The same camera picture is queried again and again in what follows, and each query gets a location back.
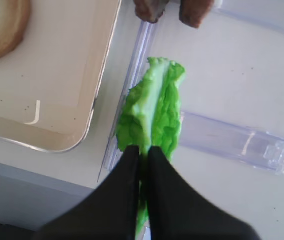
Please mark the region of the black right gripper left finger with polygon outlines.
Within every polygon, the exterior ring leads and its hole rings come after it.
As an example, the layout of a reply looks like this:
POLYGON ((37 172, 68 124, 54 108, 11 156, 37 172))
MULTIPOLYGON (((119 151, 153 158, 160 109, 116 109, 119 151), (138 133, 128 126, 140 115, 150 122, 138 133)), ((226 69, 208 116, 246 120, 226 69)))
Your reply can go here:
POLYGON ((138 204, 139 149, 128 146, 87 198, 36 232, 37 240, 133 240, 138 204))

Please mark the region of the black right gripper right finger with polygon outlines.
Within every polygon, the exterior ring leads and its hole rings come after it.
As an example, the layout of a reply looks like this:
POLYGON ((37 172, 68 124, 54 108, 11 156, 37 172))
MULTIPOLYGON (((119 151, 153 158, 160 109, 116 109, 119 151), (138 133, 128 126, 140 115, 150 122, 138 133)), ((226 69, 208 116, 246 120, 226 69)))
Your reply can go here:
POLYGON ((153 146, 147 160, 147 202, 153 240, 258 240, 246 222, 195 191, 153 146))

